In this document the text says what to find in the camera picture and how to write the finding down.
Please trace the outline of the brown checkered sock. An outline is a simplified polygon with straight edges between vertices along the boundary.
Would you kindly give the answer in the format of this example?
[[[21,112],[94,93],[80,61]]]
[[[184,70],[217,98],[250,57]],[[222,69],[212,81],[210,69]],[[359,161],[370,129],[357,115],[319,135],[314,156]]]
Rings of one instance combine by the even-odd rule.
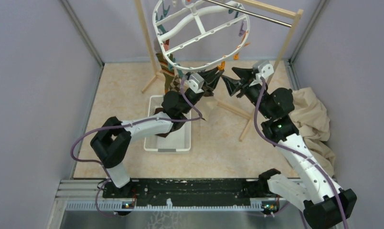
[[[181,87],[181,79],[179,75],[168,75],[165,74],[165,83],[164,83],[164,93],[168,93],[169,91],[174,91],[174,92],[180,92],[180,87]]]

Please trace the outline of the white round clip hanger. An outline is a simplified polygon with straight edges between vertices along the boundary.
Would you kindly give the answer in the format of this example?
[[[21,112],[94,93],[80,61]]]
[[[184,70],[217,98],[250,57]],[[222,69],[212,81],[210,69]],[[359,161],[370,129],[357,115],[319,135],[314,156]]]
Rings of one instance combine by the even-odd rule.
[[[248,13],[241,3],[232,0],[227,2],[211,0],[210,3],[212,3],[213,6],[211,5],[203,7],[202,5],[205,2],[206,1],[204,0],[197,0],[192,2],[181,0],[180,5],[182,8],[174,12],[171,12],[171,8],[176,6],[176,0],[173,0],[172,3],[170,3],[168,0],[160,0],[154,7],[152,14],[152,24],[156,33],[158,46],[161,50],[161,55],[164,60],[166,60],[168,64],[176,70],[200,71],[213,66],[222,69],[224,68],[224,63],[226,61],[230,59],[238,60],[241,49],[249,44],[247,39],[251,26],[250,19]],[[226,11],[231,11],[235,15],[213,28],[207,28],[204,25],[202,20],[203,16],[223,13]],[[191,38],[188,38],[186,41],[179,44],[167,44],[167,41],[180,34],[182,31],[184,31],[184,28],[187,25],[192,23],[196,24],[197,26],[199,32],[197,35],[192,36]],[[173,57],[174,53],[182,51],[193,44],[197,44],[203,39],[214,36],[216,33],[228,29],[238,23],[241,23],[242,25],[239,34],[241,41],[236,44],[236,46],[232,46],[229,52],[220,55],[219,58],[198,67],[186,67],[179,64],[178,61]]]

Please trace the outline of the beige brown sock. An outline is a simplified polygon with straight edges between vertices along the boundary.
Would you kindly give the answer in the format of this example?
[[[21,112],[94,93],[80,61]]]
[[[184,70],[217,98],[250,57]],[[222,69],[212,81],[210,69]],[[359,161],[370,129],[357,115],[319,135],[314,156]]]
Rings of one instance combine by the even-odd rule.
[[[217,106],[217,100],[211,90],[206,90],[204,92],[201,102],[207,109],[213,110]]]

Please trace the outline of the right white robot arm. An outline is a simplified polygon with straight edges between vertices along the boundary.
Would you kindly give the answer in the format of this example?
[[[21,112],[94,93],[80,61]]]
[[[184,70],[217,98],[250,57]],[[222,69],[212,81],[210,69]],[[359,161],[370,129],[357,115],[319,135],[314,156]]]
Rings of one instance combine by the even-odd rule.
[[[316,160],[293,124],[294,110],[291,89],[277,88],[267,92],[267,77],[274,73],[272,65],[256,68],[233,67],[236,78],[223,77],[230,95],[247,97],[255,106],[253,123],[257,133],[272,144],[297,172],[297,184],[275,169],[259,177],[258,190],[270,197],[277,194],[301,211],[313,229],[330,229],[338,224],[349,228],[357,196],[352,189],[343,189]]]

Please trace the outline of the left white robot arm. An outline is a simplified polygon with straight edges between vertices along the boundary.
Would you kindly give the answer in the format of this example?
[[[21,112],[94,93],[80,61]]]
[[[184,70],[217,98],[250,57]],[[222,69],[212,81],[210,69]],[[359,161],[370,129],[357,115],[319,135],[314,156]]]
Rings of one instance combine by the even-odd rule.
[[[90,145],[100,159],[106,174],[120,197],[128,197],[133,190],[123,160],[129,145],[139,139],[157,135],[166,137],[191,120],[186,115],[195,110],[197,120],[203,118],[196,104],[206,95],[212,95],[224,71],[218,68],[189,72],[182,78],[188,89],[168,91],[155,114],[144,119],[120,121],[117,117],[106,120],[92,138]]]

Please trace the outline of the orange green sock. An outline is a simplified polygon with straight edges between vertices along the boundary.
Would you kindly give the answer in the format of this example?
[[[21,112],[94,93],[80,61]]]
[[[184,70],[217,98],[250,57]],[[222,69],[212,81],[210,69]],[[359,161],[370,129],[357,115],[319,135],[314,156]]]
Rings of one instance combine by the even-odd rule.
[[[165,77],[164,92],[167,93],[170,90],[170,85],[175,78],[174,69],[168,64],[168,61],[164,58],[162,53],[156,53],[157,60],[161,67],[161,72]]]

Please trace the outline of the dark brown sock in basket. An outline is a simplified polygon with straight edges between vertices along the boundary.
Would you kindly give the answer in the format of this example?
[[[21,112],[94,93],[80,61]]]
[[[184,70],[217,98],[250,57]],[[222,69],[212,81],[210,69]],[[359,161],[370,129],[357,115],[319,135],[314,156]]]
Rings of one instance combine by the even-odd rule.
[[[158,107],[158,108],[156,108],[155,111],[154,111],[154,115],[155,115],[155,114],[158,114],[158,113],[160,113],[160,112],[164,112],[164,109],[163,109],[162,107]]]

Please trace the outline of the metal hanging rod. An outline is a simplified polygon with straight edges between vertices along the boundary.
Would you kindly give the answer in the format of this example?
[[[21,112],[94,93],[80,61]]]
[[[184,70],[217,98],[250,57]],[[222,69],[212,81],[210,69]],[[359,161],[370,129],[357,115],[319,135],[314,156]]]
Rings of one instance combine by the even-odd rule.
[[[262,20],[274,23],[274,24],[278,24],[278,25],[281,25],[281,26],[284,26],[284,27],[287,27],[287,28],[291,28],[292,27],[292,24],[289,24],[289,23],[286,23],[286,22],[283,22],[283,21],[279,21],[279,20],[276,20],[276,19],[273,19],[273,18],[270,18],[270,17],[266,17],[266,16],[263,16],[263,15],[260,15],[260,14],[256,14],[256,13],[253,13],[253,12],[250,12],[250,11],[247,11],[247,10],[243,10],[241,8],[238,8],[238,7],[233,7],[233,6],[225,4],[225,3],[220,3],[220,2],[217,2],[217,1],[214,1],[214,0],[204,0],[204,1],[205,2],[209,2],[211,4],[214,4],[214,5],[217,5],[217,6],[221,6],[223,8],[229,9],[229,10],[234,10],[234,11],[243,13],[243,14],[248,15],[248,16],[252,16],[252,17],[255,17],[255,18],[258,18],[258,19],[262,19]]]

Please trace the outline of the white plastic basket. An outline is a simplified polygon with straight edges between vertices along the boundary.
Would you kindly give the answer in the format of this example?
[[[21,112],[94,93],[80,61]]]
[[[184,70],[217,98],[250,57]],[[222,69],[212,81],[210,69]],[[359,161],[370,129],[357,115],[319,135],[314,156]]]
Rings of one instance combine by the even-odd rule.
[[[163,95],[152,95],[149,99],[148,116],[152,116],[156,108],[161,108]],[[167,137],[149,136],[144,138],[143,148],[153,153],[187,153],[192,145],[191,122],[186,122],[182,128],[170,133]]]

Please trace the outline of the beige crumpled cloth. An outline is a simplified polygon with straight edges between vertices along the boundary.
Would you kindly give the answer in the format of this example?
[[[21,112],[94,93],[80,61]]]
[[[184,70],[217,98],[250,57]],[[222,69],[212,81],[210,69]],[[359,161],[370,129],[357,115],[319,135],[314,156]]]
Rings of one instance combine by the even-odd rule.
[[[295,109],[289,114],[290,119],[321,167],[330,177],[334,176],[336,155],[325,144],[331,136],[327,108],[310,87],[295,90],[292,96]]]

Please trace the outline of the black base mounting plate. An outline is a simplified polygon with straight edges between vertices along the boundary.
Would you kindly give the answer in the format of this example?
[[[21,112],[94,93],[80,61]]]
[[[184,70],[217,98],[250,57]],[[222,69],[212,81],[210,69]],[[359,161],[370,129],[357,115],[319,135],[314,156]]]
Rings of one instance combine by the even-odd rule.
[[[287,206],[281,198],[261,187],[256,178],[133,178],[122,188],[110,181],[102,187],[103,198],[129,198],[132,206],[163,205],[171,199],[176,206],[249,205],[249,201],[262,201],[262,213],[277,215]]]

